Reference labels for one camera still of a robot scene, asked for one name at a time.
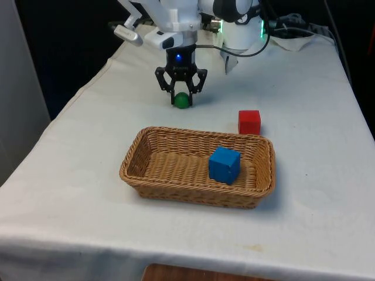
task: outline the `white tablecloth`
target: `white tablecloth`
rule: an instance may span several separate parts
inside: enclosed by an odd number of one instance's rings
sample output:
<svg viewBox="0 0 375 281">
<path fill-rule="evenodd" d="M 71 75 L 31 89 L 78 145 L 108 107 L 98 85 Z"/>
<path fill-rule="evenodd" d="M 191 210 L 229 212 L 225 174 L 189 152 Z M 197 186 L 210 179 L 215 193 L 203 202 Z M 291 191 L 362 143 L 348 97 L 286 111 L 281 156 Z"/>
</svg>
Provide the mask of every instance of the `white tablecloth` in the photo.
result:
<svg viewBox="0 0 375 281">
<path fill-rule="evenodd" d="M 149 263 L 375 280 L 375 146 L 335 48 L 270 45 L 227 76 L 217 51 L 196 57 L 209 76 L 193 108 L 159 89 L 165 55 L 130 44 L 69 102 L 0 188 L 3 281 L 139 280 Z M 120 180 L 142 128 L 237 132 L 241 109 L 260 110 L 277 156 L 255 210 L 146 200 Z"/>
</svg>

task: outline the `black cable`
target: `black cable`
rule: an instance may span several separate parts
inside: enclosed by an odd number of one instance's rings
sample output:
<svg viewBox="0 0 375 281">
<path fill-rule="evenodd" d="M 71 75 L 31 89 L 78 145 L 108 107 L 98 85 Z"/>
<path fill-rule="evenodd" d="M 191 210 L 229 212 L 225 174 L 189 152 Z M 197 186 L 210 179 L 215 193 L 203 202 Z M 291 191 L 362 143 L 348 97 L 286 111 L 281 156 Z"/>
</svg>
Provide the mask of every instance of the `black cable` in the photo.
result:
<svg viewBox="0 0 375 281">
<path fill-rule="evenodd" d="M 230 55 L 235 56 L 235 57 L 254 57 L 254 56 L 260 54 L 261 52 L 263 52 L 264 49 L 268 46 L 268 43 L 270 42 L 270 38 L 271 38 L 271 36 L 270 36 L 270 21 L 268 19 L 267 12 L 265 11 L 265 8 L 263 6 L 263 1 L 259 1 L 259 3 L 260 3 L 260 8 L 263 12 L 265 28 L 266 28 L 266 31 L 267 31 L 267 41 L 265 42 L 262 49 L 260 49 L 259 51 L 257 51 L 256 53 L 253 53 L 253 54 L 236 54 L 236 53 L 228 51 L 224 48 L 217 47 L 215 45 L 197 45 L 197 48 L 198 49 L 209 49 L 209 48 L 217 49 L 217 50 L 220 50 L 222 52 L 225 52 L 225 53 L 230 54 Z"/>
<path fill-rule="evenodd" d="M 324 5 L 326 7 L 327 13 L 328 13 L 330 24 L 332 25 L 333 31 L 334 31 L 334 33 L 336 35 L 337 46 L 338 46 L 338 48 L 339 48 L 339 50 L 341 52 L 341 57 L 342 57 L 342 60 L 344 62 L 344 67 L 345 67 L 345 72 L 346 72 L 347 79 L 349 80 L 350 85 L 352 85 L 352 76 L 350 75 L 349 64 L 347 63 L 347 60 L 346 60 L 346 55 L 345 55 L 344 48 L 342 46 L 341 37 L 340 37 L 339 31 L 338 31 L 338 28 L 337 28 L 337 26 L 335 24 L 335 20 L 334 20 L 334 18 L 332 16 L 332 13 L 331 13 L 330 8 L 328 6 L 327 0 L 323 0 L 323 1 L 324 1 Z"/>
</svg>

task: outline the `wall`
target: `wall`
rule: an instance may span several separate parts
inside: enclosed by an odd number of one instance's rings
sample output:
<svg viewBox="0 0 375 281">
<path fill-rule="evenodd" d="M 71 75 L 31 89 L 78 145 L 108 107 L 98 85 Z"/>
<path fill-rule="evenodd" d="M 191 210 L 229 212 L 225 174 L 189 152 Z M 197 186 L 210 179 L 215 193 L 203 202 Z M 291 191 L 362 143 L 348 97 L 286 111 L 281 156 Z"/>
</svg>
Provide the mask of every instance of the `wall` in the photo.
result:
<svg viewBox="0 0 375 281">
<path fill-rule="evenodd" d="M 50 121 L 14 7 L 0 2 L 0 186 Z"/>
</svg>

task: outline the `green light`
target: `green light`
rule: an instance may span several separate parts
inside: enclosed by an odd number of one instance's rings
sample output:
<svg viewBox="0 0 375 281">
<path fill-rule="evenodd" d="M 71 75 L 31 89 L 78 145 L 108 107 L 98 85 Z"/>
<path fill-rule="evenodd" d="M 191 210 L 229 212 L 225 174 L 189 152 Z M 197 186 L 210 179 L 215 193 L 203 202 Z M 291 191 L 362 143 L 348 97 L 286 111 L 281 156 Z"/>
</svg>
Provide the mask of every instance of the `green light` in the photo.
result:
<svg viewBox="0 0 375 281">
<path fill-rule="evenodd" d="M 260 27 L 260 38 L 263 38 L 263 34 L 264 34 L 264 20 L 262 20 L 262 25 Z"/>
</svg>

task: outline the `cable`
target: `cable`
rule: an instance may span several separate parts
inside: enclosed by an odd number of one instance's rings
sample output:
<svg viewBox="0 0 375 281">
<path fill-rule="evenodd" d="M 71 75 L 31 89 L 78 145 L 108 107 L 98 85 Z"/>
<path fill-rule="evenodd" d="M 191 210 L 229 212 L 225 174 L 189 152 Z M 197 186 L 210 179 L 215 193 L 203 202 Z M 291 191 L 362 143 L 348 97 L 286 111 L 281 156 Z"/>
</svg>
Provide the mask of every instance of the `cable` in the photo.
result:
<svg viewBox="0 0 375 281">
<path fill-rule="evenodd" d="M 268 43 L 270 42 L 270 38 L 271 38 L 271 36 L 270 36 L 270 21 L 268 19 L 267 13 L 266 13 L 265 8 L 263 6 L 263 1 L 259 1 L 259 3 L 260 3 L 261 10 L 263 12 L 263 15 L 264 15 L 265 28 L 266 28 L 266 31 L 267 31 L 267 40 L 264 43 L 262 49 L 260 49 L 259 51 L 255 52 L 253 54 L 236 54 L 236 53 L 228 51 L 224 48 L 217 47 L 215 45 L 197 45 L 197 49 L 217 49 L 217 50 L 220 50 L 222 52 L 225 52 L 225 53 L 230 54 L 230 55 L 235 56 L 235 57 L 254 57 L 254 56 L 260 54 L 261 52 L 263 52 L 264 49 L 268 46 Z"/>
<path fill-rule="evenodd" d="M 342 57 L 342 60 L 344 62 L 344 67 L 345 67 L 345 70 L 346 70 L 347 79 L 349 80 L 349 84 L 352 86 L 352 76 L 350 75 L 349 64 L 347 63 L 347 60 L 346 60 L 346 55 L 345 55 L 344 48 L 342 46 L 342 42 L 341 42 L 341 38 L 340 38 L 340 35 L 339 35 L 338 28 L 335 24 L 335 20 L 332 16 L 332 13 L 331 13 L 330 8 L 328 6 L 327 0 L 323 0 L 323 2 L 324 2 L 324 5 L 326 7 L 326 10 L 327 10 L 327 14 L 328 14 L 328 17 L 329 17 L 329 20 L 330 20 L 330 24 L 332 25 L 333 31 L 336 34 L 337 43 L 338 43 L 337 46 L 338 46 L 338 48 L 341 52 L 341 57 Z"/>
<path fill-rule="evenodd" d="M 324 35 L 321 35 L 321 34 L 318 34 L 318 33 L 315 33 L 313 31 L 310 31 L 310 30 L 306 30 L 306 29 L 303 29 L 303 28 L 278 28 L 278 29 L 274 29 L 275 32 L 278 32 L 278 31 L 288 31 L 288 30 L 295 30 L 295 31 L 300 31 L 300 32 L 305 32 L 305 33 L 309 33 L 311 35 L 317 35 L 321 38 L 324 38 L 325 40 L 329 41 L 329 43 L 332 43 L 330 40 L 329 40 L 329 37 L 327 36 L 324 36 Z M 336 39 L 335 37 L 333 36 L 333 33 L 330 31 L 330 30 L 327 30 L 329 32 L 329 34 L 332 36 L 332 40 L 334 42 L 334 45 L 335 47 L 337 46 L 337 42 L 336 42 Z"/>
</svg>

